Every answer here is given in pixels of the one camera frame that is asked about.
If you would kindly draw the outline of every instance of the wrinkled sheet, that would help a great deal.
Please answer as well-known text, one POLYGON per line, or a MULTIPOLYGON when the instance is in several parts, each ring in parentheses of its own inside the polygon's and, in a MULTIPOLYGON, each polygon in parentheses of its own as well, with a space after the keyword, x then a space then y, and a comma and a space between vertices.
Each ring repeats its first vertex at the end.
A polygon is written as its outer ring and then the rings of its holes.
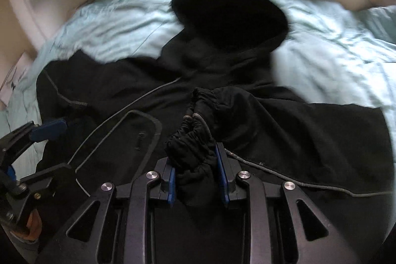
MULTIPOLYGON (((0 135, 30 120, 41 123, 36 78, 51 60, 65 60, 78 49, 99 62, 159 57, 183 28, 170 1, 96 0, 78 10, 42 47, 14 90, 0 113, 0 135)), ((351 12, 332 0, 271 1, 290 24, 273 54, 276 82, 307 102, 381 107, 395 146, 396 6, 351 12)), ((19 178, 35 171, 44 145, 34 144, 14 163, 19 178)))

